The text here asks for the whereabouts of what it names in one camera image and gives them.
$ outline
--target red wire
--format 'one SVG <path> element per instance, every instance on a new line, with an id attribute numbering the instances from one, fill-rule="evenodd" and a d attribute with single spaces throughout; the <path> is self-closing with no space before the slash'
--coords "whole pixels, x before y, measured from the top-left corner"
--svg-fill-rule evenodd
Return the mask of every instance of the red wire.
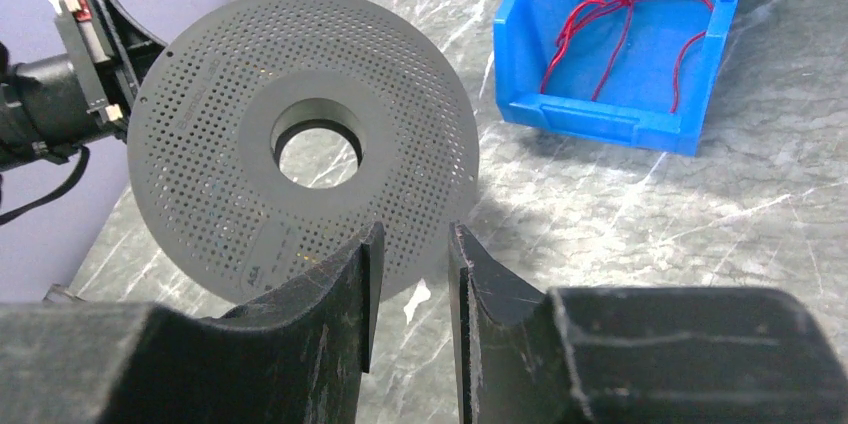
<path id="1" fill-rule="evenodd" d="M 622 28 L 621 37 L 616 44 L 615 49 L 610 56 L 609 61 L 607 62 L 607 67 L 604 70 L 604 74 L 601 76 L 601 80 L 598 83 L 598 86 L 595 88 L 595 92 L 592 94 L 592 100 L 597 100 L 598 96 L 601 93 L 604 85 L 609 79 L 610 73 L 612 72 L 612 68 L 615 65 L 615 61 L 618 58 L 618 54 L 621 51 L 621 48 L 624 46 L 624 43 L 627 41 L 627 34 L 630 31 L 630 24 L 633 19 L 633 9 L 634 4 L 637 2 L 644 1 L 656 1 L 656 0 L 585 0 L 577 5 L 574 10 L 568 15 L 568 18 L 565 21 L 565 25 L 557 36 L 556 46 L 559 48 L 557 52 L 554 54 L 554 57 L 551 59 L 550 64 L 548 65 L 547 70 L 545 71 L 545 75 L 542 78 L 542 83 L 540 86 L 540 92 L 544 93 L 545 89 L 548 85 L 548 81 L 553 74 L 554 69 L 565 56 L 566 51 L 568 50 L 569 44 L 571 43 L 571 39 L 574 35 L 591 24 L 592 22 L 600 19 L 604 16 L 608 16 L 616 11 L 619 11 L 623 8 L 627 8 L 627 17 L 624 21 L 624 26 Z M 710 0 L 696 0 L 702 2 L 707 6 L 711 12 L 713 10 L 713 3 Z M 578 20 L 578 17 L 581 12 L 583 12 L 589 6 L 596 6 L 594 9 L 589 11 L 585 16 Z M 689 39 L 686 44 L 684 44 L 683 49 L 681 49 L 680 54 L 677 56 L 677 61 L 674 66 L 674 74 L 672 75 L 672 87 L 674 100 L 671 106 L 671 113 L 675 113 L 677 111 L 678 104 L 680 102 L 680 68 L 683 64 L 683 59 L 686 55 L 686 51 L 697 42 L 699 39 L 706 36 L 706 32 L 700 32 L 696 36 Z"/>

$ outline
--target gray marble surface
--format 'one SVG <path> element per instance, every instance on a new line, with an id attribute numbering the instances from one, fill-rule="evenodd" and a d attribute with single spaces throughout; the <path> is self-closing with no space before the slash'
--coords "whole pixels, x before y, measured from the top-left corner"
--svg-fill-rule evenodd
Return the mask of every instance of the gray marble surface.
<path id="1" fill-rule="evenodd" d="M 496 259 L 539 288 L 782 288 L 814 311 L 848 360 L 845 0 L 741 0 L 696 158 L 502 122 L 491 43 L 500 0 L 373 1 L 420 28 L 462 78 L 481 152 L 468 223 Z M 334 146 L 321 153 L 335 164 L 310 180 L 352 172 Z M 382 303 L 360 422 L 457 421 L 442 271 Z M 195 315 L 231 306 L 162 254 L 129 191 L 71 290 Z"/>

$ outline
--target red cord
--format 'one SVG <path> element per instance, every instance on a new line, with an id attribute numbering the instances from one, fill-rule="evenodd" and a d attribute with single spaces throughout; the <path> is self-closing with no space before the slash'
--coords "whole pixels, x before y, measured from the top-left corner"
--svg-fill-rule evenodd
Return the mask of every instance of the red cord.
<path id="1" fill-rule="evenodd" d="M 566 51 L 568 50 L 568 46 L 571 43 L 571 39 L 574 35 L 579 32 L 581 29 L 591 24 L 592 22 L 600 19 L 604 16 L 608 16 L 616 11 L 619 11 L 623 8 L 627 8 L 627 17 L 624 21 L 624 26 L 622 28 L 621 37 L 616 44 L 615 49 L 610 56 L 609 61 L 607 62 L 607 67 L 604 70 L 604 74 L 601 76 L 601 80 L 598 83 L 598 86 L 595 88 L 595 92 L 592 94 L 592 100 L 595 101 L 598 99 L 598 96 L 601 93 L 604 85 L 609 79 L 610 73 L 612 72 L 612 68 L 615 65 L 615 61 L 618 58 L 618 54 L 621 51 L 621 48 L 624 46 L 624 43 L 627 41 L 627 34 L 630 31 L 630 24 L 633 19 L 633 9 L 634 4 L 637 2 L 644 1 L 656 1 L 656 0 L 585 0 L 577 5 L 574 10 L 568 15 L 568 18 L 565 21 L 565 25 L 557 36 L 556 46 L 558 47 L 557 52 L 554 54 L 554 57 L 551 59 L 550 64 L 548 65 L 547 70 L 545 71 L 545 75 L 542 78 L 542 83 L 540 86 L 541 93 L 544 94 L 545 89 L 548 85 L 548 81 L 553 74 L 554 69 L 565 56 Z M 712 12 L 713 3 L 710 0 L 696 0 L 704 3 L 707 6 L 707 9 Z M 590 6 L 595 6 L 594 9 L 589 11 L 585 16 L 578 19 L 580 14 L 589 8 Z M 686 44 L 681 49 L 680 54 L 677 56 L 677 61 L 674 66 L 674 74 L 672 76 L 672 87 L 674 94 L 674 101 L 671 106 L 671 113 L 677 112 L 677 107 L 680 102 L 680 68 L 683 64 L 683 59 L 686 55 L 686 51 L 697 42 L 699 39 L 706 36 L 706 32 L 700 32 L 696 36 L 689 39 Z"/>

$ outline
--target blue plastic bin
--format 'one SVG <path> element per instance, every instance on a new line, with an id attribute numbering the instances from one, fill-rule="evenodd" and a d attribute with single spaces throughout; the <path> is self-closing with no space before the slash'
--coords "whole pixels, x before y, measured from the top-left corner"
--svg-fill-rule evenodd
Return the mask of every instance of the blue plastic bin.
<path id="1" fill-rule="evenodd" d="M 626 11 L 576 35 L 545 94 L 539 85 L 555 41 L 583 0 L 503 0 L 495 16 L 496 101 L 504 120 L 552 132 L 694 155 L 738 0 L 662 0 L 636 4 L 628 39 L 597 101 L 589 100 L 621 35 Z M 680 101 L 671 113 L 672 74 L 686 53 Z"/>

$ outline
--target purple wall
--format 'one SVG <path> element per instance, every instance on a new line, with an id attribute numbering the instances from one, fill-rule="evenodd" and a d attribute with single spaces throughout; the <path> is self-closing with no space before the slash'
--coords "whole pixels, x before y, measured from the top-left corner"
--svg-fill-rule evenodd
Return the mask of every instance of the purple wall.
<path id="1" fill-rule="evenodd" d="M 228 0 L 120 0 L 142 25 L 166 41 Z M 13 62 L 64 52 L 45 0 L 0 0 L 0 41 Z M 85 259 L 126 188 L 125 146 L 107 139 L 91 146 L 83 180 L 62 199 L 0 227 L 0 302 L 40 300 L 53 283 L 67 284 Z M 2 210 L 53 190 L 72 165 L 38 162 L 3 174 Z"/>

